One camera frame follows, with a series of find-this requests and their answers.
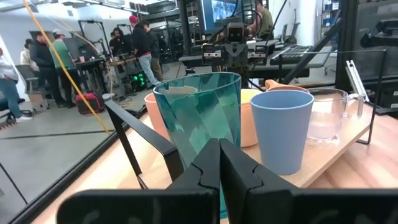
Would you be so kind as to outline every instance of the glass mug handle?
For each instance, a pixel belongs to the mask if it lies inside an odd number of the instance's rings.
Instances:
[[[350,95],[347,96],[346,106],[348,106],[348,103],[351,100],[357,100],[358,101],[358,110],[356,111],[356,115],[352,116],[352,117],[350,117],[349,114],[347,112],[345,112],[345,117],[346,118],[359,119],[359,118],[362,117],[364,98],[361,95],[357,94],[357,93],[350,94]]]

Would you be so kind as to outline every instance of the red bag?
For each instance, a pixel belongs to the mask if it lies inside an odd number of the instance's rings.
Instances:
[[[96,93],[84,93],[83,96],[95,113],[102,113],[105,110],[104,99],[101,96]],[[91,114],[90,109],[88,109],[80,95],[76,96],[76,105],[79,113]]]

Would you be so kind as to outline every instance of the person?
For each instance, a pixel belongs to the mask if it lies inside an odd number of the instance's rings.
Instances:
[[[149,28],[149,22],[144,22],[144,29],[148,33],[148,38],[150,40],[150,54],[152,55],[152,60],[150,61],[150,69],[152,69],[156,79],[160,82],[163,81],[162,68],[160,67],[160,47],[159,41],[154,32]]]
[[[129,54],[131,53],[131,46],[129,41],[124,37],[123,31],[120,28],[115,28],[114,32],[114,43],[113,43],[113,56],[117,56],[119,54]]]
[[[113,52],[114,49],[114,44],[115,44],[115,36],[114,36],[114,32],[111,32],[111,40],[109,41],[109,48],[111,49],[111,51]]]
[[[53,36],[55,38],[55,41],[52,43],[52,45],[54,46],[55,50],[60,56],[61,61],[65,66],[65,68],[67,69],[67,72],[69,73],[70,77],[76,83],[79,90],[81,90],[79,73],[76,69],[75,63],[73,61],[72,55],[69,52],[68,47],[63,42],[63,38],[65,37],[65,35],[60,30],[55,29],[53,31]],[[52,55],[57,74],[61,79],[61,86],[64,90],[65,99],[66,99],[65,106],[67,108],[72,108],[76,106],[76,104],[74,104],[74,102],[72,101],[72,88],[73,88],[72,83],[69,80],[67,74],[63,71],[61,63],[58,61],[57,56],[55,55],[53,49],[50,49],[50,53]]]
[[[248,29],[251,34],[256,33],[257,29],[259,29],[259,37],[263,40],[274,39],[274,31],[272,27],[274,26],[274,22],[272,21],[271,12],[262,5],[262,0],[257,0],[257,12],[260,14],[262,24],[260,24],[260,19],[258,16],[253,24],[248,26]]]
[[[34,61],[30,59],[30,46],[32,45],[33,40],[32,39],[26,39],[25,44],[24,44],[24,49],[21,51],[21,57],[20,57],[20,63],[21,65],[29,65],[30,68],[33,70],[34,76],[39,78],[37,80],[37,84],[39,86],[44,86],[45,85],[45,80],[43,77],[40,75],[40,70],[39,67],[36,65]]]
[[[0,48],[0,91],[8,103],[8,109],[15,116],[18,123],[28,121],[31,117],[24,116],[18,106],[19,95],[17,91],[18,74],[14,66],[3,58]]]
[[[50,91],[58,107],[64,107],[66,101],[62,98],[59,84],[58,74],[55,70],[54,60],[47,41],[42,33],[37,34],[35,41],[30,46],[30,59],[32,59],[39,67],[40,74],[47,80],[50,85]]]
[[[138,58],[139,64],[152,86],[159,85],[161,82],[155,78],[154,73],[150,69],[152,55],[150,54],[150,43],[147,33],[144,30],[144,25],[138,22],[138,18],[136,16],[130,16],[129,21],[131,27],[134,28],[131,35],[134,55]]]

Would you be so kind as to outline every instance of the clear glass mug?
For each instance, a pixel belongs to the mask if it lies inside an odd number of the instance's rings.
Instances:
[[[348,94],[334,88],[308,89],[315,98],[312,106],[308,140],[313,143],[328,143],[339,140],[343,120],[358,119],[362,116],[364,98],[359,94]],[[346,111],[351,100],[358,101],[356,114]]]

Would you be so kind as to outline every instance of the person with red cap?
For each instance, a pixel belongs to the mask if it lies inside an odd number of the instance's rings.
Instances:
[[[161,82],[155,78],[154,73],[150,69],[152,60],[152,55],[150,54],[150,39],[144,29],[144,25],[138,21],[136,16],[130,16],[129,20],[131,27],[134,28],[131,35],[134,55],[138,58],[139,64],[152,86],[159,85]]]

